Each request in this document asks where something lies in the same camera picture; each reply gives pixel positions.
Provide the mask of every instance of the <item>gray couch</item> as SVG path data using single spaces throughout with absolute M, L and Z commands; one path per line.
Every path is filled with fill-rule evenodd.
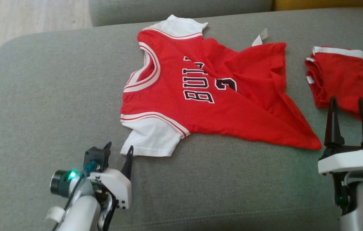
M 363 50 L 363 8 L 197 21 L 209 22 L 205 37 L 236 51 L 266 27 L 266 42 L 287 42 L 287 93 L 324 140 L 327 111 L 314 106 L 304 59 L 313 46 Z M 27 35 L 0 48 L 0 231 L 51 230 L 47 210 L 66 199 L 50 193 L 50 178 L 80 169 L 91 146 L 112 141 L 110 167 L 123 165 L 122 88 L 142 66 L 136 35 L 148 25 Z M 360 122 L 343 113 L 340 121 L 347 144 L 359 143 Z M 135 158 L 132 207 L 114 214 L 111 230 L 337 230 L 331 177 L 317 173 L 321 154 L 193 134 L 169 158 Z
M 272 0 L 89 0 L 93 26 L 270 11 Z

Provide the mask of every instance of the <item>white stripe trim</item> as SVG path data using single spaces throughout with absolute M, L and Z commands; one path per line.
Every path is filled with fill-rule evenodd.
M 157 31 L 159 33 L 161 33 L 162 35 L 165 35 L 169 38 L 172 38 L 172 39 L 178 39 L 178 40 L 181 40 L 181 39 L 190 39 L 190 38 L 196 38 L 196 37 L 199 37 L 199 36 L 202 36 L 203 33 L 202 32 L 198 32 L 198 33 L 194 33 L 194 34 L 191 34 L 191 35 L 186 35 L 186 36 L 180 36 L 180 37 L 175 37 L 175 36 L 172 36 L 170 34 L 167 34 L 166 32 L 164 31 L 161 31 L 159 29 L 155 29 L 155 28 L 144 28 L 143 30 L 153 30 L 153 31 Z
M 314 47 L 312 53 L 328 53 L 328 54 L 339 54 L 350 57 L 358 57 L 363 59 L 363 51 L 360 50 L 346 50 L 333 47 Z
M 133 92 L 144 89 L 156 82 L 160 76 L 160 63 L 158 62 L 158 58 L 155 52 L 144 42 L 139 42 L 139 45 L 142 50 L 149 54 L 150 58 L 153 61 L 155 69 L 153 70 L 152 74 L 146 79 L 140 80 L 132 85 L 126 85 L 123 92 Z
M 309 84 L 314 84 L 315 83 L 314 79 L 311 76 L 306 76 L 306 78 L 307 78 L 307 82 Z
M 147 67 L 149 67 L 151 59 L 150 59 L 150 56 L 147 51 L 144 52 L 144 57 L 145 57 L 145 64 L 143 65 L 143 67 L 140 70 L 133 72 L 132 76 L 130 77 L 129 81 L 127 82 L 127 85 L 135 85 L 137 83 L 137 80 L 140 77 L 140 74 L 142 74 L 142 72 L 145 71 Z
M 159 118 L 159 119 L 167 122 L 169 125 L 171 125 L 174 129 L 176 129 L 184 137 L 190 135 L 189 130 L 187 130 L 184 126 L 182 126 L 176 120 L 173 120 L 173 119 L 171 119 L 171 118 L 169 118 L 169 117 L 167 117 L 167 116 L 165 116 L 165 115 L 163 115 L 163 114 L 161 114 L 159 112 L 155 112 L 155 111 L 149 111 L 149 112 L 144 112 L 144 113 L 139 113 L 139 114 L 132 114 L 132 115 L 121 114 L 120 115 L 120 121 L 122 123 L 126 123 L 126 122 L 130 122 L 130 121 L 141 120 L 141 119 L 147 118 L 147 117 L 155 117 L 155 118 Z
M 310 58 L 310 57 L 306 58 L 306 60 L 310 61 L 310 62 L 315 62 L 316 61 L 315 58 Z

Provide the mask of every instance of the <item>clothing tag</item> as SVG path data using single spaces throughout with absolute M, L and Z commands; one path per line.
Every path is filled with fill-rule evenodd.
M 311 76 L 306 76 L 306 78 L 307 78 L 307 82 L 308 82 L 309 84 L 314 84 L 314 83 L 315 83 L 314 79 L 312 79 L 312 77 L 311 77 Z
M 263 40 L 268 37 L 267 28 L 265 28 L 261 34 L 257 36 L 253 44 L 251 44 L 252 47 L 263 44 Z
M 315 58 L 310 58 L 310 57 L 306 58 L 306 60 L 310 61 L 310 62 L 315 62 L 316 61 Z

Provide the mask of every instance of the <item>yellow cushion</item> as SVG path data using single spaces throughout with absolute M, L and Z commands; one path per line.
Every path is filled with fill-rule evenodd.
M 363 7 L 363 0 L 274 0 L 274 10 Z

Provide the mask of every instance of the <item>jersey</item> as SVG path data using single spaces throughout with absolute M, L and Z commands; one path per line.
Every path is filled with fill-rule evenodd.
M 363 51 L 313 47 L 305 64 L 316 107 L 328 108 L 331 97 L 336 96 L 343 111 L 361 119 L 359 99 L 363 98 Z
M 170 156 L 191 133 L 318 150 L 321 143 L 285 93 L 285 43 L 241 52 L 213 38 L 207 23 L 171 15 L 138 35 L 144 66 L 123 93 L 121 122 L 135 155 Z

